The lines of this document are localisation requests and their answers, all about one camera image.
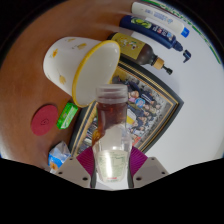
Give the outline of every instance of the yellow rim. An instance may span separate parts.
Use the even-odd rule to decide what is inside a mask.
[[[77,102],[77,99],[76,99],[76,85],[77,85],[77,82],[78,82],[78,79],[79,79],[79,75],[80,75],[80,73],[81,73],[81,71],[82,71],[84,65],[86,64],[86,62],[87,62],[88,59],[90,58],[90,56],[91,56],[95,51],[97,51],[100,47],[102,47],[103,45],[108,44],[108,43],[114,43],[114,44],[116,44],[116,45],[118,46],[118,50],[119,50],[119,54],[120,54],[120,46],[119,46],[119,44],[118,44],[116,41],[113,41],[113,40],[105,40],[105,41],[102,41],[102,42],[100,42],[99,44],[97,44],[95,47],[93,47],[93,48],[92,48],[92,49],[85,55],[85,57],[82,59],[81,63],[79,64],[79,67],[77,68],[77,71],[76,71],[76,74],[75,74],[75,77],[74,77],[74,79],[73,79],[73,83],[72,83],[72,97],[73,97],[73,100],[74,100],[75,104],[76,104],[78,107],[81,107],[81,108],[86,107],[86,106],[88,106],[89,104],[91,104],[91,103],[94,101],[94,100],[93,100],[93,101],[90,102],[88,105],[80,105],[80,104]]]

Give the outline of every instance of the clear bottle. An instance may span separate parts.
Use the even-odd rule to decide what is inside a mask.
[[[92,148],[99,178],[105,183],[119,182],[127,172],[132,148],[125,127],[128,89],[126,85],[105,84],[96,90],[98,127]]]

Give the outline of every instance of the pink object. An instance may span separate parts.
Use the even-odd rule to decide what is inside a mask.
[[[58,110],[55,106],[43,106],[34,114],[31,129],[37,136],[44,135],[56,124],[57,119]]]
[[[94,165],[95,165],[92,147],[85,149],[82,153],[80,153],[76,157],[76,159],[92,177],[94,172]]]
[[[139,149],[132,147],[129,160],[129,167],[132,178],[147,159],[148,157],[144,153],[142,153]]]
[[[130,101],[130,102],[132,102],[132,103],[135,103],[135,100],[136,100],[136,99],[135,99],[134,97],[131,97],[131,98],[128,99],[128,101]]]
[[[76,159],[92,177],[95,165],[92,147],[85,149],[81,154],[76,157]],[[132,147],[129,161],[129,167],[132,178],[147,159],[148,157],[144,153],[142,153],[139,149]]]

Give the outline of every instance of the cup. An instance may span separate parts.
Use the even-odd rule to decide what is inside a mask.
[[[110,82],[119,58],[120,47],[115,41],[64,37],[48,49],[43,70],[83,108],[95,100],[98,86]]]

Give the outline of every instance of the plastic bottle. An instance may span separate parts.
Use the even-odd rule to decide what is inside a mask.
[[[92,136],[96,169],[103,182],[119,182],[127,172],[132,148],[125,127],[128,89],[122,84],[106,84],[97,88],[96,95],[98,127]]]
[[[175,19],[175,17],[170,16],[168,13],[165,13],[152,6],[134,2],[132,4],[132,13],[154,19],[155,21],[158,21],[169,27],[177,34],[181,34],[185,38],[190,33],[190,31],[186,27],[184,27],[184,24]]]
[[[173,71],[165,67],[163,59],[154,54],[150,45],[122,33],[112,33],[107,39],[120,45],[121,56],[138,65],[150,64],[156,69],[165,69],[169,75],[172,74]]]
[[[168,49],[174,48],[177,51],[183,51],[183,47],[176,40],[175,35],[147,20],[127,15],[121,19],[120,27],[134,30],[143,35],[146,35]]]

